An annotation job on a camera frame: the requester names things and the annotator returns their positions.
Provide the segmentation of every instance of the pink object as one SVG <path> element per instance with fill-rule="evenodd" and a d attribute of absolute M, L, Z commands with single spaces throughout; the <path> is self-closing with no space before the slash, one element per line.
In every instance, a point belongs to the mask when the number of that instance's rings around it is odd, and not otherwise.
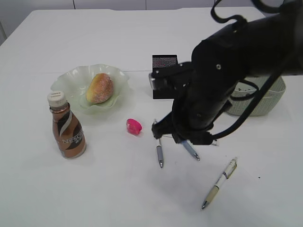
<path fill-rule="evenodd" d="M 128 119 L 126 121 L 126 129 L 130 134 L 137 136 L 137 135 L 139 135 L 140 131 L 142 130 L 142 126 L 136 120 Z"/>

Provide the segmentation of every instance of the white table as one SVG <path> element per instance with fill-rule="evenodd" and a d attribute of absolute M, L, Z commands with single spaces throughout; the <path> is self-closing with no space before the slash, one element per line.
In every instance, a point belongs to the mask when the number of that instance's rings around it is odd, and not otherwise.
<path fill-rule="evenodd" d="M 20 25 L 0 47 L 0 226 L 301 226 L 303 77 L 285 78 L 274 110 L 249 118 L 219 147 L 196 146 L 200 162 L 163 138 L 159 168 L 151 123 L 172 101 L 151 98 L 152 54 L 190 60 L 200 40 L 222 27 L 209 10 L 35 11 Z M 254 8 L 218 12 L 262 16 Z M 88 147 L 66 160 L 53 139 L 46 96 L 59 75 L 95 63 L 128 71 L 132 93 L 109 113 L 75 113 Z M 126 132 L 127 118 L 142 123 L 139 137 Z M 223 114 L 213 132 L 234 121 Z M 200 212 L 235 156 L 238 168 Z"/>

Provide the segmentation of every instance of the plate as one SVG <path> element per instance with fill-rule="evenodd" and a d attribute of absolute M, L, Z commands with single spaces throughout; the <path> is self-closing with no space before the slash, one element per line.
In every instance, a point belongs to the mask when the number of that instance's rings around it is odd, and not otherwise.
<path fill-rule="evenodd" d="M 98 73 L 106 73 L 114 83 L 113 95 L 105 102 L 91 104 L 86 100 L 85 94 L 91 81 Z M 52 84 L 52 91 L 63 91 L 72 110 L 78 110 L 85 114 L 102 112 L 113 107 L 123 91 L 129 88 L 129 77 L 120 69 L 105 65 L 88 65 L 76 67 L 59 76 Z"/>

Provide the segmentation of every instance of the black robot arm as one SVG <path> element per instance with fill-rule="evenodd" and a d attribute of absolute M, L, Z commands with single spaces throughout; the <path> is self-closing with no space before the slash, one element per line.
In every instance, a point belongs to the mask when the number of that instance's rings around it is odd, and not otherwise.
<path fill-rule="evenodd" d="M 169 87 L 178 92 L 172 111 L 152 126 L 155 138 L 172 134 L 176 143 L 190 140 L 193 144 L 209 145 L 235 131 L 280 75 L 303 73 L 301 0 L 287 1 L 272 9 L 279 14 L 252 22 L 240 15 L 218 17 L 214 8 L 220 1 L 212 8 L 212 17 L 219 23 L 237 21 L 203 40 L 193 50 L 191 62 L 150 74 L 153 89 Z M 253 3 L 258 9 L 265 6 L 259 0 Z M 250 105 L 230 128 L 216 135 L 208 132 L 221 113 L 231 107 L 228 98 L 239 81 L 247 83 L 246 77 L 268 75 L 267 82 L 255 92 Z"/>

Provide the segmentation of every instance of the basket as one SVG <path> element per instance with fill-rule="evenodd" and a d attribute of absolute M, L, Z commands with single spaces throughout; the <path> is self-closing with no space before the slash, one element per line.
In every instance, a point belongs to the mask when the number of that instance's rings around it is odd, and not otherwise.
<path fill-rule="evenodd" d="M 260 78 L 246 78 L 246 80 L 255 83 L 259 88 L 263 86 L 263 84 L 267 81 L 268 77 L 260 77 Z M 283 93 L 285 92 L 286 85 L 281 77 L 279 77 L 270 90 L 264 95 L 259 104 L 250 114 L 250 116 L 262 116 L 269 113 L 275 105 L 278 103 Z M 246 84 L 238 83 L 232 96 L 234 97 L 243 97 L 249 94 L 252 94 L 256 90 Z M 253 98 L 245 100 L 245 101 L 233 101 L 229 99 L 232 104 L 232 107 L 226 111 L 232 115 L 241 115 L 246 107 L 250 104 Z"/>

